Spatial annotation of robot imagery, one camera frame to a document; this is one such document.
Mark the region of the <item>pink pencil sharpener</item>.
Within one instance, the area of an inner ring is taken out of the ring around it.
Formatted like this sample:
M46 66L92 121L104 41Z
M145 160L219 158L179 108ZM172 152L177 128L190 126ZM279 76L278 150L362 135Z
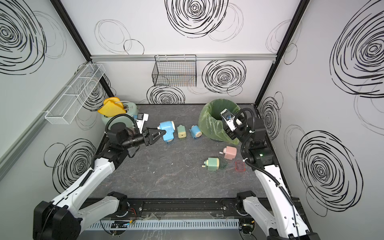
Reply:
M219 152L220 155L226 160L233 160L237 155L237 148L226 146L222 151Z

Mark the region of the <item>clear pink shavings tray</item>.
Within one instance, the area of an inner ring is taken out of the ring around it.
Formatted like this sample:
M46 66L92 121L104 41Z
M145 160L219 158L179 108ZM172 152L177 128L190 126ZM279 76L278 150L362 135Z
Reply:
M246 171L245 163L243 161L236 160L235 161L235 171L240 172L240 173L245 172Z

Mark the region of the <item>clear green shavings tray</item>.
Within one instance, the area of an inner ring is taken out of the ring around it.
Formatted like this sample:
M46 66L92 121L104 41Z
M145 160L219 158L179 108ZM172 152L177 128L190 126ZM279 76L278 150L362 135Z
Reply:
M219 170L224 170L228 166L228 161L219 159Z

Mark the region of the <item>green cream pencil sharpener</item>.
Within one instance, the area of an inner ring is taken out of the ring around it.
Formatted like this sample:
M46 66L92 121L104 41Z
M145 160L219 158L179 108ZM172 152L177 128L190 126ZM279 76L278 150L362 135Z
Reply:
M215 172L220 168L220 159L208 158L204 161L202 168L206 168L210 172Z

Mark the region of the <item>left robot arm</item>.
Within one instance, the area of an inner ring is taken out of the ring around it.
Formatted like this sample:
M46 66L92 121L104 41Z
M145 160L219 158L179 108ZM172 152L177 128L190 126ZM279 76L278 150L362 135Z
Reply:
M106 124L101 142L103 149L94 156L89 170L52 201L42 201L35 207L34 240L76 240L104 217L129 210L126 195L117 192L85 208L83 204L106 177L131 157L129 149L153 145L167 133L160 128L141 131L137 124L134 128L131 130L122 122Z

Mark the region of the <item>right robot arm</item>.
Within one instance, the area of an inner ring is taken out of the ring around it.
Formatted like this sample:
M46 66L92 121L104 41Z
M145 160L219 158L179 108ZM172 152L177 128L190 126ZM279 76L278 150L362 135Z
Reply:
M253 218L268 240L318 240L288 193L263 120L245 113L237 117L228 111L221 117L226 134L241 142L243 162L256 174L271 206L268 210L256 196L244 194L239 197L240 210Z

